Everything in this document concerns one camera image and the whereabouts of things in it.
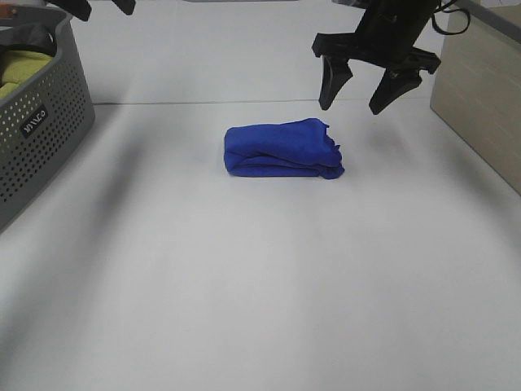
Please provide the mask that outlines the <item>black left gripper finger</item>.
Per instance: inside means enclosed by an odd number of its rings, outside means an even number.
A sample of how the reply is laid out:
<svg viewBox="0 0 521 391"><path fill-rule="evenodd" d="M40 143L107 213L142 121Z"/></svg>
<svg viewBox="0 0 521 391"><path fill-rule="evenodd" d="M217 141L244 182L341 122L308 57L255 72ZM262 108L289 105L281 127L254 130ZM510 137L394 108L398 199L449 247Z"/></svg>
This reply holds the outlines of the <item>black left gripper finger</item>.
<svg viewBox="0 0 521 391"><path fill-rule="evenodd" d="M56 6L82 21L88 21L92 12L87 0L56 0Z"/></svg>
<svg viewBox="0 0 521 391"><path fill-rule="evenodd" d="M125 14L132 15L136 7L135 0L112 0L112 2Z"/></svg>

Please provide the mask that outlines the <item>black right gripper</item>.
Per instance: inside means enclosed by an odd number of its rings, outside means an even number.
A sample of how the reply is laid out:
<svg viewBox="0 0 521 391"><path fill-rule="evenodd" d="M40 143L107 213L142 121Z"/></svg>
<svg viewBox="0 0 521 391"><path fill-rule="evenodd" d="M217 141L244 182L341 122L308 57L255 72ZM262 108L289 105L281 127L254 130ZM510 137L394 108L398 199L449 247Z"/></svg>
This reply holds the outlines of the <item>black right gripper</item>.
<svg viewBox="0 0 521 391"><path fill-rule="evenodd" d="M418 88L419 70L432 74L440 66L435 54L414 46L438 5L437 1L372 1L353 33L319 33L312 51L322 57L321 109L328 110L352 78L350 59L387 69L370 99L374 115Z"/></svg>

